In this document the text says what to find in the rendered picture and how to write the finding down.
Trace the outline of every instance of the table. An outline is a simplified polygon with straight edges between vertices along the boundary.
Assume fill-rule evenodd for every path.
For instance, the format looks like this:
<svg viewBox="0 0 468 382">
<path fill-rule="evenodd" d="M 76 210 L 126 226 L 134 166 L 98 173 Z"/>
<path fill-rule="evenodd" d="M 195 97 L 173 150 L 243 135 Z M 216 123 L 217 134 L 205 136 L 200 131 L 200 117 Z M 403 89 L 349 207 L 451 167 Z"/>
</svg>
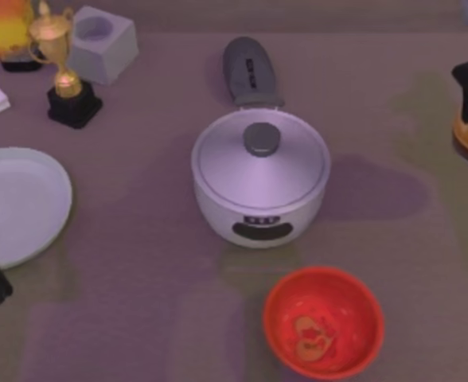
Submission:
<svg viewBox="0 0 468 382">
<path fill-rule="evenodd" d="M 333 156 L 319 218 L 292 245 L 234 248 L 195 204 L 197 135 L 233 109 L 228 34 L 140 35 L 141 55 L 82 131 L 49 121 L 54 68 L 0 69 L 12 107 L 0 146 L 68 169 L 72 218 L 44 254 L 6 272 L 0 382 L 304 381 L 264 344 L 281 275 L 310 264 L 364 280 L 387 320 L 360 382 L 468 380 L 468 163 L 450 146 L 468 34 L 260 34 L 287 100 Z"/>
</svg>

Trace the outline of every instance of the pot lid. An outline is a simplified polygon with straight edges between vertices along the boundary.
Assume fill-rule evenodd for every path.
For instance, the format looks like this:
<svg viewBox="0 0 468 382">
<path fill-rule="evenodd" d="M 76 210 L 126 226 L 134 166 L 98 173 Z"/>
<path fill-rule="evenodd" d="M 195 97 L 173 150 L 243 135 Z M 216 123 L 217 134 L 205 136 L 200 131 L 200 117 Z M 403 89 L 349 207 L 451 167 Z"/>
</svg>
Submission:
<svg viewBox="0 0 468 382">
<path fill-rule="evenodd" d="M 270 109 L 236 111 L 197 140 L 193 170 L 218 197 L 253 209 L 293 204 L 330 174 L 330 154 L 301 119 Z"/>
</svg>

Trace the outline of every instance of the gold trophy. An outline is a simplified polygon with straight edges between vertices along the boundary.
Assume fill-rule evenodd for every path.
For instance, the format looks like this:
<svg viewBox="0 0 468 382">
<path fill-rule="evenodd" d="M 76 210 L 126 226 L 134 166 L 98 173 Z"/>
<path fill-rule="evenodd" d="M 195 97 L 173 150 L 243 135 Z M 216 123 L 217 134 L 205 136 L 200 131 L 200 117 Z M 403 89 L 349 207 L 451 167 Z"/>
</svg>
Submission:
<svg viewBox="0 0 468 382">
<path fill-rule="evenodd" d="M 32 44 L 29 54 L 42 64 L 55 64 L 57 74 L 54 86 L 47 96 L 50 102 L 49 118 L 74 129 L 81 129 L 103 106 L 95 96 L 90 83 L 82 81 L 75 71 L 66 66 L 72 45 L 73 11 L 51 14 L 46 0 L 39 2 L 39 18 L 29 27 Z M 45 60 L 33 54 L 34 45 Z"/>
</svg>

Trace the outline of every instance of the white rice cooker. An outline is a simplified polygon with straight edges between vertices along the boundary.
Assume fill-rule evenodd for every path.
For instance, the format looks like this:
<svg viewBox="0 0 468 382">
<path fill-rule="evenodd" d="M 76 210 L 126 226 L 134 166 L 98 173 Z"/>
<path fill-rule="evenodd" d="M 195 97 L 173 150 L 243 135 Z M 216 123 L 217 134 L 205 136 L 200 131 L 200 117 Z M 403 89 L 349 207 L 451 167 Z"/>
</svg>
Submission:
<svg viewBox="0 0 468 382">
<path fill-rule="evenodd" d="M 211 228 L 234 244 L 289 243 L 318 213 L 330 153 L 312 126 L 278 110 L 283 101 L 258 41 L 239 37 L 228 45 L 224 76 L 240 110 L 215 121 L 193 147 L 197 202 Z"/>
</svg>

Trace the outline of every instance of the trophy cup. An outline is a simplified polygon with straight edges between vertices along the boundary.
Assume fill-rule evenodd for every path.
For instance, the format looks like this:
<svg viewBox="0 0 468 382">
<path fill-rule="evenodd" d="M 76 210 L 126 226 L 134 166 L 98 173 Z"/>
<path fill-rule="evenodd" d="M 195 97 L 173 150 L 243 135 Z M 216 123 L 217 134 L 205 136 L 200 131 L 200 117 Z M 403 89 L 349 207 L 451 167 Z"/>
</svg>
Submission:
<svg viewBox="0 0 468 382">
<path fill-rule="evenodd" d="M 42 64 L 57 66 L 54 86 L 47 93 L 49 118 L 73 129 L 81 129 L 101 109 L 103 102 L 95 96 L 90 83 L 82 81 L 66 66 L 72 43 L 73 11 L 67 8 L 63 14 L 51 14 L 46 0 L 40 0 L 39 14 L 29 27 L 32 39 L 29 54 Z M 33 54 L 34 45 L 44 60 Z"/>
</svg>

